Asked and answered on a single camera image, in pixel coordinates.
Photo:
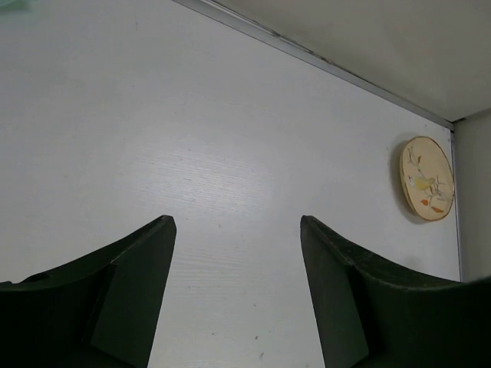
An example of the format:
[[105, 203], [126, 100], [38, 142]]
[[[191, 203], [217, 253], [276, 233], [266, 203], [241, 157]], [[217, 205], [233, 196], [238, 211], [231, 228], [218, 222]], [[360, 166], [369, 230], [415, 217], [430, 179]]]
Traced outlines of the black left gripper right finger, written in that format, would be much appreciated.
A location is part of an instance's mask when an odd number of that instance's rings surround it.
[[414, 271], [311, 215], [302, 254], [327, 367], [488, 367], [490, 279]]

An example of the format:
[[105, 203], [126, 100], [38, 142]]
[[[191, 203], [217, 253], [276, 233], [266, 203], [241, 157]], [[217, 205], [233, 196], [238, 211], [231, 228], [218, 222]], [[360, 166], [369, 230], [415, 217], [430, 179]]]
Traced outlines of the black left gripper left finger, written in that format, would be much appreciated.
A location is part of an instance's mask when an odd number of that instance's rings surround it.
[[176, 240], [162, 215], [125, 238], [1, 284], [3, 367], [145, 367]]

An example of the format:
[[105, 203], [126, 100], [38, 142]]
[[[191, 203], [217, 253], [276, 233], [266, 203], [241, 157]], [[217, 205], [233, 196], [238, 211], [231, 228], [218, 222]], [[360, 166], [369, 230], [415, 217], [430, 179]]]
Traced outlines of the green cartoon print cloth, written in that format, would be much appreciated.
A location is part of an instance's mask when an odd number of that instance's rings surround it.
[[0, 1], [0, 13], [6, 15], [13, 12], [25, 12], [31, 7], [31, 1], [29, 0], [1, 0]]

